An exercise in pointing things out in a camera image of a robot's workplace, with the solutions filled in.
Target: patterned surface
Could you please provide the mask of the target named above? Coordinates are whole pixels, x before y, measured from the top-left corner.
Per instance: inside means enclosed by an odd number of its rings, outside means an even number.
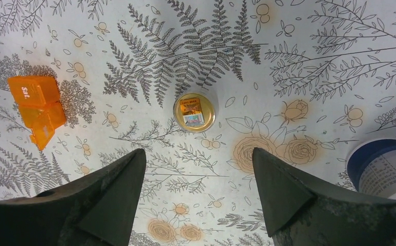
[[[6,82],[34,74],[67,116],[42,152]],[[191,86],[218,95],[203,134],[172,118]],[[272,245],[253,148],[352,189],[345,158],[376,137],[396,137],[396,3],[0,0],[0,199],[143,148],[131,245]]]

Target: jar lid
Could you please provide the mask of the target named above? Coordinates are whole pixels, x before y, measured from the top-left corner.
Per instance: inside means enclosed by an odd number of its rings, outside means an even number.
[[[215,109],[205,96],[187,93],[174,104],[174,115],[178,124],[190,132],[203,132],[215,122]]]

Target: table surface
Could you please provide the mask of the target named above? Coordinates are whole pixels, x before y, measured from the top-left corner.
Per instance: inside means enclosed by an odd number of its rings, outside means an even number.
[[[42,152],[7,85],[32,74],[67,117]],[[188,87],[217,94],[204,133],[173,120]],[[253,148],[353,189],[347,154],[378,137],[396,137],[396,2],[0,0],[0,200],[143,148],[131,245],[271,245]]]

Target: printed number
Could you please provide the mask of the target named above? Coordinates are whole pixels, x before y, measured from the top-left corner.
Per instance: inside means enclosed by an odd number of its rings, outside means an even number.
[[[22,87],[22,91],[23,91],[23,94],[24,94],[24,98],[29,98],[30,97],[29,92],[27,91],[27,87]]]

